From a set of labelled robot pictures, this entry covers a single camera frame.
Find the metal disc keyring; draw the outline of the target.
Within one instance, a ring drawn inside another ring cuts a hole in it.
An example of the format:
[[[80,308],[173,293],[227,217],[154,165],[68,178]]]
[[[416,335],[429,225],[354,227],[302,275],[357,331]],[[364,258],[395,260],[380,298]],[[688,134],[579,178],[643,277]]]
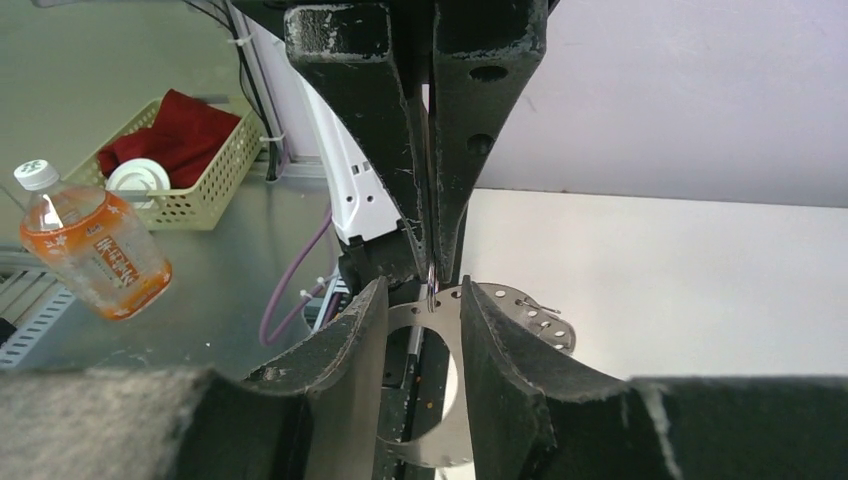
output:
[[[482,283],[484,293],[507,317],[563,355],[576,347],[574,327],[559,317],[557,310],[544,307],[524,292],[496,283]],[[461,347],[461,291],[453,287],[436,296],[430,310],[424,300],[393,306],[388,310],[389,327],[402,327],[435,335],[444,346],[444,365],[433,376],[418,376],[418,390],[408,402],[416,412],[435,418],[435,424],[411,440],[387,440],[388,452],[412,465],[433,469],[452,468],[473,462],[467,414],[464,360]]]

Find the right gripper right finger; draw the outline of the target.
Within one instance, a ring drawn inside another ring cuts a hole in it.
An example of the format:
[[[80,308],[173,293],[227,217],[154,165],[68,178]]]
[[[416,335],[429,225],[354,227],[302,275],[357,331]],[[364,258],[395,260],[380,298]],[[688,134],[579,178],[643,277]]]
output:
[[[843,376],[619,380],[563,354],[472,280],[465,392],[482,479],[843,479]]]

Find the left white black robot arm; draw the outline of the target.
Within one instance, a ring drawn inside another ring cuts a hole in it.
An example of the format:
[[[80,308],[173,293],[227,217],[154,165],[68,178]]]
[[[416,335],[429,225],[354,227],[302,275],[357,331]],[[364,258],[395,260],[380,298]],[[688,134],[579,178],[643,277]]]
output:
[[[294,1],[346,279],[453,286],[471,193],[546,52],[551,1]]]

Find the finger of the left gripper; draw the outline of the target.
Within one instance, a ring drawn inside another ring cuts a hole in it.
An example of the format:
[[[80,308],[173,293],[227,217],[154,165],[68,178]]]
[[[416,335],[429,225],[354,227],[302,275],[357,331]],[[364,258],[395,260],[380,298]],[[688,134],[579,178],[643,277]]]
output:
[[[422,146],[398,71],[389,5],[293,6],[284,15],[284,41],[295,70],[346,127],[400,214],[407,253],[392,274],[422,278]]]
[[[438,1],[431,84],[433,254],[455,271],[471,192],[509,114],[546,52],[545,1]]]

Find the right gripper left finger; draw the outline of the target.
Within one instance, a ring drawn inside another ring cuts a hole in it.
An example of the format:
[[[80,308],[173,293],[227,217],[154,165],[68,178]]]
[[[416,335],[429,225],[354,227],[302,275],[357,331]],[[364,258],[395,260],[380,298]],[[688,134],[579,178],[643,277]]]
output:
[[[387,335],[379,277],[339,318],[267,363],[274,379],[203,372],[166,478],[370,478]]]

